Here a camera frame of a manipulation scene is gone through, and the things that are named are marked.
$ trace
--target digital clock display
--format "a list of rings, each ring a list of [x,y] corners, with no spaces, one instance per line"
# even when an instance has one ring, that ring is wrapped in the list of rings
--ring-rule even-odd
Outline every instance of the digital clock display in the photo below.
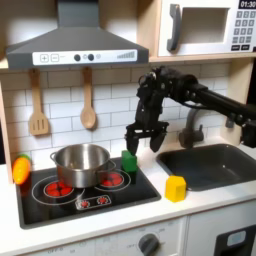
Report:
[[[240,0],[239,9],[256,9],[256,0]]]

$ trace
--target range hood control panel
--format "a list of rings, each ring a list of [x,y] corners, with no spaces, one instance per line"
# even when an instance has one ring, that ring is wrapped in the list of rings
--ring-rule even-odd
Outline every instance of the range hood control panel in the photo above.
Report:
[[[138,59],[138,51],[115,50],[115,51],[68,51],[68,52],[33,52],[34,66],[49,65],[77,65],[98,64],[114,62],[135,62]]]

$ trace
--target oven handle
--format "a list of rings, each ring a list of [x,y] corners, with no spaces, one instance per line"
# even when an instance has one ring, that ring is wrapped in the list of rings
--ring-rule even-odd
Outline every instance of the oven handle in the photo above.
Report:
[[[173,18],[172,39],[167,40],[167,50],[175,51],[181,34],[181,11],[179,4],[171,4],[170,15]]]

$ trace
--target wooden spatula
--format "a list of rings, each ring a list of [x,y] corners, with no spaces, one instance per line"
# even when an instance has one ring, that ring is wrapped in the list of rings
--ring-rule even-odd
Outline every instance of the wooden spatula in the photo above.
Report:
[[[29,132],[32,135],[46,134],[49,131],[49,123],[46,116],[42,113],[41,97],[40,97],[40,72],[36,69],[29,71],[32,98],[34,105],[34,113],[29,119]]]
[[[85,68],[84,75],[84,109],[81,113],[81,122],[87,129],[92,129],[96,124],[96,114],[92,108],[92,70]]]

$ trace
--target red burner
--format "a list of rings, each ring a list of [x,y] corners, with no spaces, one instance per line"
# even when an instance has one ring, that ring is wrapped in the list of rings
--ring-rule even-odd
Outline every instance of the red burner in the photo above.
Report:
[[[61,181],[53,182],[46,186],[45,192],[48,196],[61,197],[67,196],[72,192],[72,188],[68,187]]]
[[[123,182],[123,177],[119,173],[109,173],[107,178],[102,181],[101,185],[105,187],[115,187]]]

